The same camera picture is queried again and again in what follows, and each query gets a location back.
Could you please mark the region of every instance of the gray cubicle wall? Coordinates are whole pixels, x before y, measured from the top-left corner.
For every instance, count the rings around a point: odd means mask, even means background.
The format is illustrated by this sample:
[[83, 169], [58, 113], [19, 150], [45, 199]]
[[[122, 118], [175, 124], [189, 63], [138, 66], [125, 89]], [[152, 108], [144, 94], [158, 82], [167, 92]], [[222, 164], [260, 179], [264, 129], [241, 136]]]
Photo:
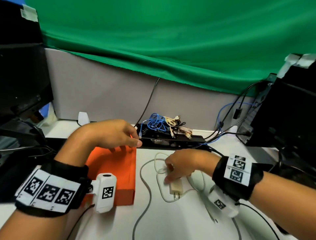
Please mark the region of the gray cubicle wall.
[[[122, 118], [135, 123], [157, 80], [150, 75], [59, 50], [46, 49], [46, 54], [53, 103], [60, 119], [76, 120], [78, 113], [83, 111], [88, 113], [91, 121]], [[181, 120], [190, 128], [213, 130], [218, 111], [235, 98], [233, 94], [160, 79], [142, 120], [154, 112], [169, 117], [181, 115]], [[232, 113], [227, 118], [226, 126], [231, 120]]]

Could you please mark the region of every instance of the desk surface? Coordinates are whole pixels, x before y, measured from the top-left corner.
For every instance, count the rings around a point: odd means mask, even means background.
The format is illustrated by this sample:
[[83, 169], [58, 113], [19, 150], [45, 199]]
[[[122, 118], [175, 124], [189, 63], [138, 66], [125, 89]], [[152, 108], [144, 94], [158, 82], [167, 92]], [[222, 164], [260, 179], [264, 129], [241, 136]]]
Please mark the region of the desk surface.
[[[60, 120], [50, 127], [43, 127], [46, 137], [67, 138], [79, 126], [75, 121]], [[209, 131], [195, 130], [194, 134], [207, 136]], [[246, 148], [235, 136], [223, 136], [220, 140], [211, 144], [212, 147], [224, 155], [230, 153], [239, 154], [254, 162], [271, 163], [274, 162], [275, 155], [273, 150], [261, 148]], [[139, 177], [141, 166], [154, 158], [157, 152], [171, 154], [170, 150], [149, 150], [138, 149], [136, 155], [136, 193], [135, 201], [132, 206], [119, 206], [113, 208], [110, 212], [97, 214], [89, 210], [82, 218], [81, 225], [76, 236], [77, 240], [85, 239], [131, 239], [132, 229], [137, 218], [146, 208], [149, 201], [147, 188]], [[174, 203], [163, 201], [156, 182], [156, 172], [153, 162], [143, 168], [143, 177], [147, 181], [152, 191], [152, 202], [147, 213], [139, 222], [136, 229], [135, 239], [225, 239], [238, 240], [237, 230], [231, 218], [222, 215], [216, 207], [208, 205], [211, 215], [217, 219], [214, 223], [206, 211], [205, 205], [197, 192], [191, 191], [185, 197]], [[206, 191], [214, 184], [212, 179], [204, 174], [206, 180]], [[201, 173], [196, 171], [192, 174], [193, 181], [198, 188], [203, 187]], [[186, 179], [183, 179], [185, 189], [191, 188]], [[169, 194], [169, 187], [163, 186], [163, 192], [166, 198], [173, 199]], [[0, 205], [0, 227], [12, 214], [15, 207], [12, 204]], [[295, 239], [292, 236], [284, 237], [273, 222], [266, 217], [274, 230], [278, 233], [280, 239]], [[240, 210], [236, 217], [237, 224], [241, 231], [243, 240], [251, 239], [275, 239], [271, 229], [256, 213], [249, 209]]]

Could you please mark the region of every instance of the black wrist strap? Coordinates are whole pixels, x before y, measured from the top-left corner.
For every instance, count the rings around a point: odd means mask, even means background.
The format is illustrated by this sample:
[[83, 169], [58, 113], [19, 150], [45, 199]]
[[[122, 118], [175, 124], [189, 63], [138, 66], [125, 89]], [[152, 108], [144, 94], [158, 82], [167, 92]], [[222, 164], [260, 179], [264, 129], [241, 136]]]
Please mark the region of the black wrist strap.
[[213, 173], [213, 181], [233, 200], [249, 200], [255, 185], [263, 178], [263, 171], [258, 168], [255, 163], [252, 163], [249, 185], [245, 186], [241, 183], [224, 177], [228, 159], [229, 157], [224, 156], [219, 160]]
[[[22, 202], [19, 201], [19, 195], [17, 197], [17, 201], [15, 203], [15, 206], [18, 210], [20, 210], [23, 213], [26, 213], [28, 215], [32, 216], [38, 216], [38, 217], [58, 217], [67, 214], [70, 209], [77, 209], [81, 205], [81, 202], [88, 192], [88, 188], [90, 187], [91, 180], [87, 177], [88, 175], [88, 166], [84, 167], [76, 167], [72, 165], [68, 165], [65, 163], [58, 162], [56, 160], [52, 160], [51, 162], [44, 164], [41, 166], [40, 170], [45, 171], [46, 173], [49, 173], [51, 175], [79, 183], [80, 186], [76, 190], [76, 193], [74, 196], [71, 197], [71, 202], [69, 203], [67, 210], [65, 212], [57, 212], [57, 211], [50, 211], [46, 209], [41, 209], [37, 207], [33, 207], [32, 205], [25, 205]], [[37, 191], [41, 191], [41, 189], [44, 187], [45, 183], [41, 186], [41, 188]]]

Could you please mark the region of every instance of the orange box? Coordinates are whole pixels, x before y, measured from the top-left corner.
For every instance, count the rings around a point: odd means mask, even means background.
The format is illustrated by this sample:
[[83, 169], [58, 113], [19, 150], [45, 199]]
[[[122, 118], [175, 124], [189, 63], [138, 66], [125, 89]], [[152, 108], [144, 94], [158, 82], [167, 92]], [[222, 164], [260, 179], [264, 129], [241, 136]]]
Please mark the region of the orange box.
[[100, 173], [117, 178], [114, 206], [132, 205], [135, 196], [136, 148], [121, 146], [113, 149], [95, 148], [88, 157], [88, 177], [95, 180]]

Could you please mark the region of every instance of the green screen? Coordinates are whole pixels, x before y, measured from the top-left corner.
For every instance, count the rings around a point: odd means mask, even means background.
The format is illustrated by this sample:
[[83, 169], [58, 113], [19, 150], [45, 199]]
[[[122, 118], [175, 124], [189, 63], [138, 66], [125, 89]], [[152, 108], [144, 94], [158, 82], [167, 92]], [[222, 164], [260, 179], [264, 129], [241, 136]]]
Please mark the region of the green screen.
[[26, 0], [52, 48], [240, 93], [289, 53], [316, 53], [315, 0]]

